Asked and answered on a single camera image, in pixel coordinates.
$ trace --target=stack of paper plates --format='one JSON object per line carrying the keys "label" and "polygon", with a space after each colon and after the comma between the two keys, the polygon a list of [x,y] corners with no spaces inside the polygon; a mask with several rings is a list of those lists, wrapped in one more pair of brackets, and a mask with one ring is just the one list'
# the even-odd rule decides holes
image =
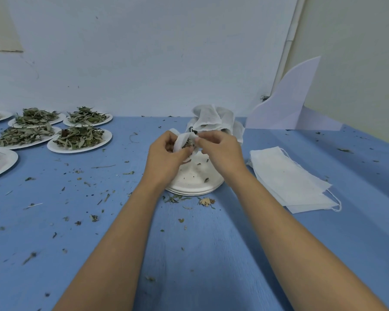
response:
{"label": "stack of paper plates", "polygon": [[196,196],[210,193],[222,183],[223,177],[213,167],[209,156],[198,152],[191,162],[180,166],[177,176],[166,190],[174,194]]}

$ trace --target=white pipe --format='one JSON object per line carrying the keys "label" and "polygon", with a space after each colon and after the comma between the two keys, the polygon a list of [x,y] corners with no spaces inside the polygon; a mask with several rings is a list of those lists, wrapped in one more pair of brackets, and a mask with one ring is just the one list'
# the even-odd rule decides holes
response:
{"label": "white pipe", "polygon": [[297,0],[294,14],[292,15],[290,29],[288,30],[287,39],[285,41],[284,50],[282,51],[280,64],[278,66],[278,70],[275,75],[275,80],[271,90],[271,95],[274,93],[275,88],[277,87],[278,83],[282,78],[282,75],[284,74],[285,64],[288,59],[288,54],[290,53],[292,42],[294,41],[295,38],[295,33],[297,32],[298,23],[300,21],[301,13],[304,8],[304,3],[305,0]]}

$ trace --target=left hand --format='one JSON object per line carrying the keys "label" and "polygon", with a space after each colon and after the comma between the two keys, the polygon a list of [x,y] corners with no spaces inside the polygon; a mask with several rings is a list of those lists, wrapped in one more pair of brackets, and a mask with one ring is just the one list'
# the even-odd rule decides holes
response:
{"label": "left hand", "polygon": [[141,181],[164,190],[175,178],[180,165],[193,152],[193,147],[185,147],[181,151],[173,152],[177,135],[166,131],[151,144],[145,164],[144,175]]}

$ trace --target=hand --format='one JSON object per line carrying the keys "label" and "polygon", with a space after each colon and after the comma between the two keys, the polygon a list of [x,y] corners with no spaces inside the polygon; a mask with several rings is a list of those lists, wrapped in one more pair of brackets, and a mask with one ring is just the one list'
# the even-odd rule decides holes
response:
{"label": "hand", "polygon": [[166,131],[151,144],[141,182],[154,185],[162,191],[175,178],[180,165],[193,152],[192,146],[173,152],[176,140],[177,135]]}
{"label": "hand", "polygon": [[202,148],[203,154],[209,155],[213,166],[229,185],[239,173],[248,171],[235,136],[218,130],[199,132],[197,136],[196,145]]}

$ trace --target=tea bag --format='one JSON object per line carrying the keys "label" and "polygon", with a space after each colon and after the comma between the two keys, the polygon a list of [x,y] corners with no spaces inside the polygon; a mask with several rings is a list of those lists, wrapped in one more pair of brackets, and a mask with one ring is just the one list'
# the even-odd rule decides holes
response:
{"label": "tea bag", "polygon": [[211,131],[222,130],[230,135],[234,135],[240,144],[243,143],[244,126],[235,121],[232,111],[214,105],[199,105],[193,108],[192,118],[186,127],[186,132],[191,131]]}
{"label": "tea bag", "polygon": [[194,139],[197,138],[197,135],[194,132],[180,133],[176,129],[170,129],[169,131],[177,135],[177,140],[174,143],[173,152],[181,151],[187,146],[193,146],[195,148],[192,154],[184,162],[191,160],[192,156],[196,155],[199,151],[199,148],[194,143]]}
{"label": "tea bag", "polygon": [[[250,152],[250,162],[258,181],[293,214],[316,209],[341,210],[341,202],[325,182],[290,159],[279,147]],[[338,204],[323,194],[328,191]]]}

